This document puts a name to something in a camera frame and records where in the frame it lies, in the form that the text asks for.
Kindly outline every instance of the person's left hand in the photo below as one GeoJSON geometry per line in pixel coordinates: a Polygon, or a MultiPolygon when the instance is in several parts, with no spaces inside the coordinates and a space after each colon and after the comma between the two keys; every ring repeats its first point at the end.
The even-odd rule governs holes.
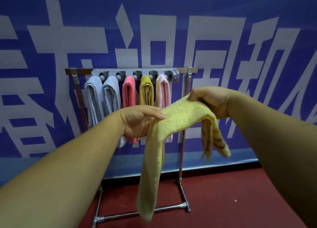
{"type": "Polygon", "coordinates": [[[136,105],[118,110],[123,126],[124,136],[127,138],[142,138],[147,135],[147,130],[154,118],[164,119],[162,108],[149,105],[136,105]]]}

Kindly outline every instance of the coral pink towel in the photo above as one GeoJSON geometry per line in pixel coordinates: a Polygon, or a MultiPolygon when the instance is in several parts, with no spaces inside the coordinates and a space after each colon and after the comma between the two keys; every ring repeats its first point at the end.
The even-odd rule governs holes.
{"type": "MultiPolygon", "coordinates": [[[[127,76],[124,80],[122,87],[123,95],[123,107],[135,106],[137,104],[137,99],[135,96],[135,82],[133,76],[127,76]]],[[[136,144],[137,138],[132,138],[130,143],[136,144]]]]}
{"type": "MultiPolygon", "coordinates": [[[[166,108],[170,104],[170,84],[168,83],[166,76],[164,74],[160,74],[156,79],[156,106],[160,108],[166,108]]],[[[172,140],[172,134],[165,139],[167,142],[172,142],[172,140]]]]}

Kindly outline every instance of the mustard yellow towel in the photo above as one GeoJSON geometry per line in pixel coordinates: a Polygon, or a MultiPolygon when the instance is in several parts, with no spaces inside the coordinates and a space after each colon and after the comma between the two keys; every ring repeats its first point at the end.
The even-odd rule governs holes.
{"type": "Polygon", "coordinates": [[[147,75],[141,78],[140,105],[154,106],[154,88],[150,77],[147,75]]]}
{"type": "Polygon", "coordinates": [[[147,136],[137,198],[137,210],[140,217],[150,222],[154,213],[161,175],[165,146],[164,139],[178,131],[185,130],[201,121],[201,137],[204,152],[210,160],[212,145],[224,157],[230,156],[228,145],[223,140],[216,116],[203,103],[189,102],[187,96],[162,110],[166,119],[153,120],[147,136]]]}

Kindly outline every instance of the person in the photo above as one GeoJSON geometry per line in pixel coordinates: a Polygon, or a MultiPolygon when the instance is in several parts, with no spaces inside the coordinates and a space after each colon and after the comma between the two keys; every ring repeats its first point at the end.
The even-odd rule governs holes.
{"type": "MultiPolygon", "coordinates": [[[[218,119],[231,117],[268,177],[307,227],[317,227],[317,127],[279,113],[238,91],[193,89],[218,119]]],[[[122,135],[144,137],[160,109],[120,109],[0,189],[3,227],[77,227],[122,135]]]]}

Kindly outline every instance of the red floor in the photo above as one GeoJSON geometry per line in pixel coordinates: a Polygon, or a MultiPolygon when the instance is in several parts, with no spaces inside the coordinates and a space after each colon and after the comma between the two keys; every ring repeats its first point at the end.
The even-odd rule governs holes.
{"type": "MultiPolygon", "coordinates": [[[[275,190],[262,169],[236,171],[183,179],[192,211],[171,210],[153,215],[146,224],[140,217],[99,223],[103,227],[305,227],[275,190]]],[[[136,210],[138,186],[105,190],[99,216],[136,210]]],[[[181,202],[174,181],[161,182],[157,206],[181,202]]],[[[97,199],[92,202],[79,228],[92,226],[97,199]]]]}

